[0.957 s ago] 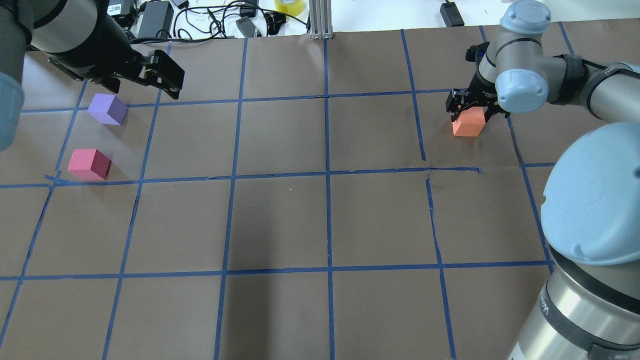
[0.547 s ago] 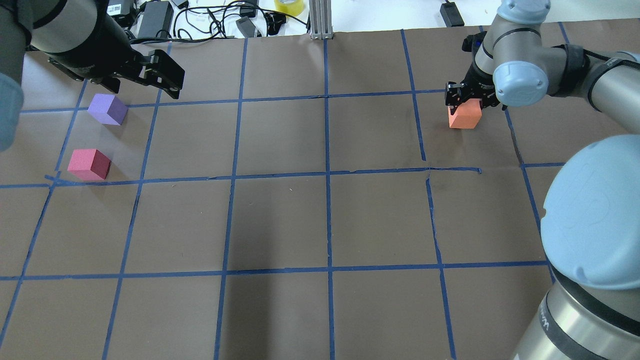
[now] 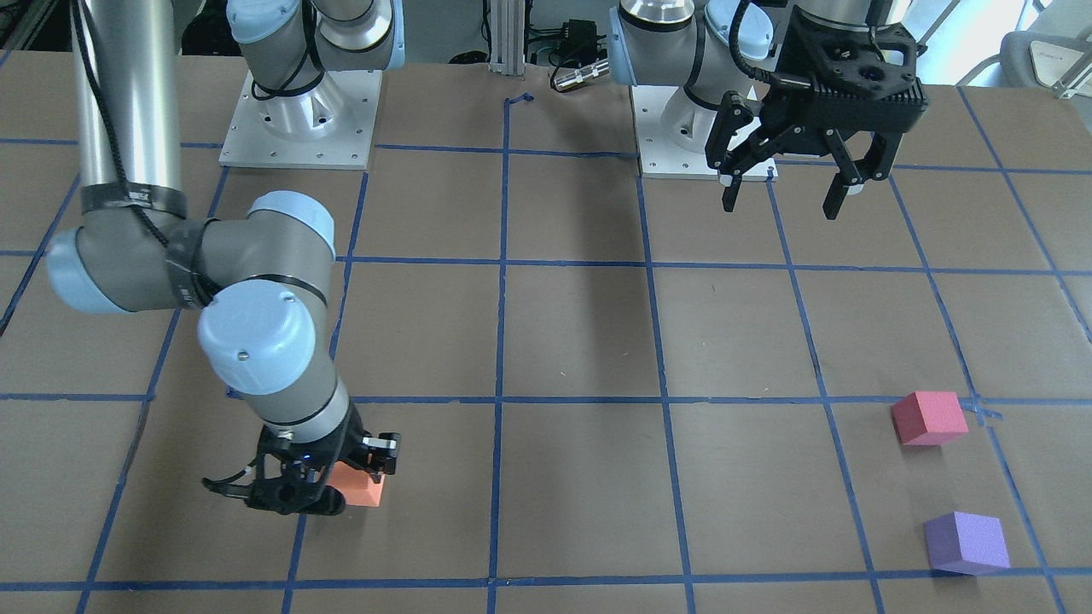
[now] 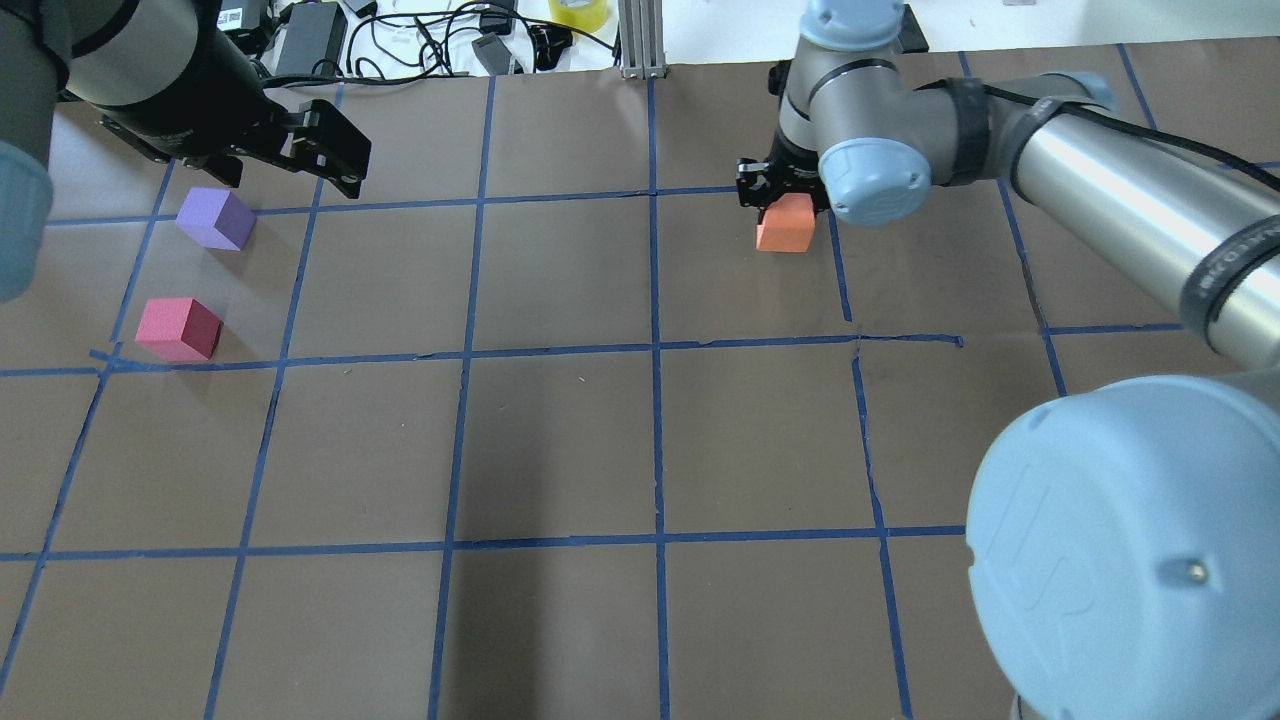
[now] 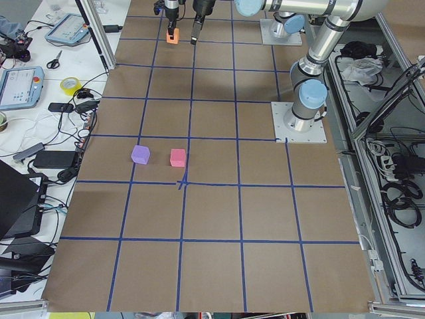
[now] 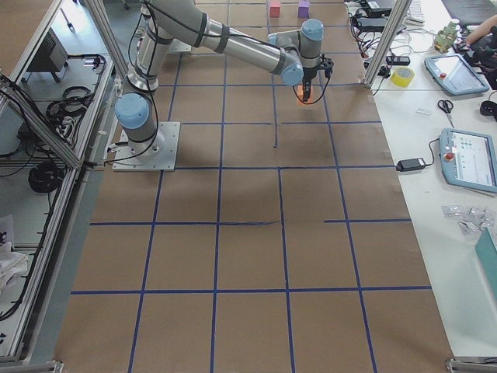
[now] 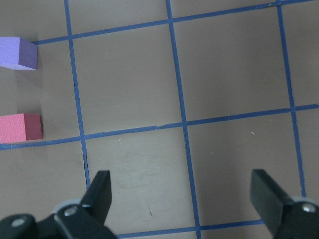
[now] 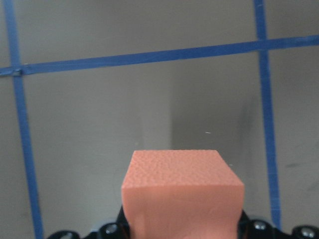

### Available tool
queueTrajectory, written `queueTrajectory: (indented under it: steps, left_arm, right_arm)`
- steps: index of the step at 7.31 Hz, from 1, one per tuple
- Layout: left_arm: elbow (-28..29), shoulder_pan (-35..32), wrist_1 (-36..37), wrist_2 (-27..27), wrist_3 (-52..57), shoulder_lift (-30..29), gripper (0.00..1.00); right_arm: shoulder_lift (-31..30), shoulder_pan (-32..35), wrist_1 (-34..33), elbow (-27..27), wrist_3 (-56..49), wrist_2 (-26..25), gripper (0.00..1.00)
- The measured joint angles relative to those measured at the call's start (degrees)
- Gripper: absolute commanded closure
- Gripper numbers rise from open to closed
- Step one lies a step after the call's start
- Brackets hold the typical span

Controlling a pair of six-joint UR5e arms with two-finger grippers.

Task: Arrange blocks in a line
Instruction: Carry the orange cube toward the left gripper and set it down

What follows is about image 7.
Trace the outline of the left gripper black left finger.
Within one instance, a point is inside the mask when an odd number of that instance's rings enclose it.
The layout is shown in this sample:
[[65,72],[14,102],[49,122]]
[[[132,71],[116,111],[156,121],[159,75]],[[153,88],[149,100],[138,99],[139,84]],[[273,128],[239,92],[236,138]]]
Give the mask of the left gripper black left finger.
[[110,171],[98,171],[78,204],[61,208],[55,224],[65,239],[115,239],[104,226],[112,202]]

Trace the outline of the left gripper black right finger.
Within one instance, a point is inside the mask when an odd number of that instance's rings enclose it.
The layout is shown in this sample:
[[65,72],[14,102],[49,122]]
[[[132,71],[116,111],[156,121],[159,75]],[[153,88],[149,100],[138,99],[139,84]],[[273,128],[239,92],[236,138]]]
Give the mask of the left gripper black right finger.
[[274,239],[317,239],[319,205],[289,196],[263,169],[253,169],[250,200]]

